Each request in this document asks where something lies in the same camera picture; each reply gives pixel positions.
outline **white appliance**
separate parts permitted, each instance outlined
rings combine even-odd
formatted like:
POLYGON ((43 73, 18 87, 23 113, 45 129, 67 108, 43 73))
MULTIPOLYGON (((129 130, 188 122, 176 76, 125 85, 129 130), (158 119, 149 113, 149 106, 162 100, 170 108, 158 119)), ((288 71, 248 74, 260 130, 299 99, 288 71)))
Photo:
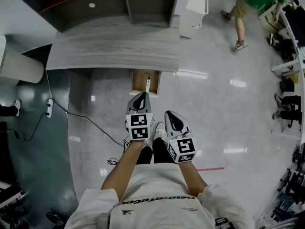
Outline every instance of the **white appliance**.
POLYGON ((188 0, 186 9, 180 13, 180 35, 194 37, 208 13, 209 0, 188 0))

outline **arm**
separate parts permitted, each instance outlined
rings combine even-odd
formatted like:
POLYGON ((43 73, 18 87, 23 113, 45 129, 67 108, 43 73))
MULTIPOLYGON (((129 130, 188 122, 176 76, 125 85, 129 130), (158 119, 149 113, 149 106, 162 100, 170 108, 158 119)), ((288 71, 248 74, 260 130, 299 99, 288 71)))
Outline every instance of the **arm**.
POLYGON ((236 229, 254 229, 254 221, 248 213, 219 185, 208 186, 191 162, 179 163, 190 195, 198 197, 201 205, 215 219, 227 218, 236 229))
POLYGON ((143 148, 144 141, 133 141, 115 168, 106 177, 101 189, 113 188, 121 200, 143 148))
POLYGON ((190 195, 197 197, 207 187, 207 184, 191 162, 179 163, 179 167, 189 188, 190 195))
POLYGON ((68 219, 65 229, 96 228, 98 217, 109 212, 119 203, 115 190, 87 189, 76 211, 68 219))
POLYGON ((275 22, 278 22, 278 17, 280 15, 281 11, 282 11, 282 8, 283 8, 283 4, 278 2, 277 5, 276 5, 275 15, 273 16, 273 20, 275 22))
POLYGON ((226 218, 236 229, 254 229, 254 221, 230 194, 219 185, 209 185, 199 194, 199 201, 214 218, 226 218))

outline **khaki shorts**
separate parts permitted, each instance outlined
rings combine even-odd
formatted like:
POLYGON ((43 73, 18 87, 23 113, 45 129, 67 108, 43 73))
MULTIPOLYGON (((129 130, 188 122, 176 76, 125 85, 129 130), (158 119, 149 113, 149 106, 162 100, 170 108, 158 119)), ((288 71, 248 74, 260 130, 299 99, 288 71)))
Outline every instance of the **khaki shorts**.
POLYGON ((251 8, 245 0, 237 0, 236 5, 233 8, 233 14, 236 18, 243 18, 253 10, 254 9, 251 8))

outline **white t-shirt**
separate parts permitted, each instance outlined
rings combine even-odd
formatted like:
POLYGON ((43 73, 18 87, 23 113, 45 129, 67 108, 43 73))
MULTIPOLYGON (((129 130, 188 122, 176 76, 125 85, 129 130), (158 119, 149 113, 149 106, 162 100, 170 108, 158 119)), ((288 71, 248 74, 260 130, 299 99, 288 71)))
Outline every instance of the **white t-shirt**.
POLYGON ((176 164, 136 165, 118 200, 114 189, 87 189, 66 229, 254 229, 253 219, 219 185, 189 195, 176 164))

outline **sneaker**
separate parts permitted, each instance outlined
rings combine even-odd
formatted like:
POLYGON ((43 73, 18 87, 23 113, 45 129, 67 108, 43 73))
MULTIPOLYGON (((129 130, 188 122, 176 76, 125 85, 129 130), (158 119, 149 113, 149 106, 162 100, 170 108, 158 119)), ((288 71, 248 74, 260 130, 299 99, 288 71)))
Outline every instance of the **sneaker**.
POLYGON ((236 41, 235 47, 232 49, 232 51, 237 52, 247 46, 248 46, 248 44, 246 44, 243 40, 241 42, 236 41))
POLYGON ((269 39, 269 44, 272 45, 273 44, 273 34, 270 34, 270 39, 269 39))
POLYGON ((229 23, 231 19, 228 18, 228 12, 221 10, 221 15, 223 16, 223 19, 226 23, 229 23))
POLYGON ((281 112, 278 110, 272 115, 272 119, 281 118, 281 112))
POLYGON ((153 142, 150 139, 145 140, 145 146, 150 147, 151 149, 153 148, 153 142))
POLYGON ((15 101, 11 101, 10 105, 15 106, 18 109, 18 112, 17 112, 16 116, 19 116, 20 108, 21 108, 21 100, 17 99, 15 101))
POLYGON ((153 140, 155 140, 159 137, 162 138, 162 140, 166 142, 167 134, 166 134, 166 130, 165 130, 165 125, 163 123, 159 123, 157 125, 153 140))
POLYGON ((280 98, 280 96, 278 94, 275 94, 274 99, 276 101, 276 104, 279 108, 282 108, 282 98, 280 98))

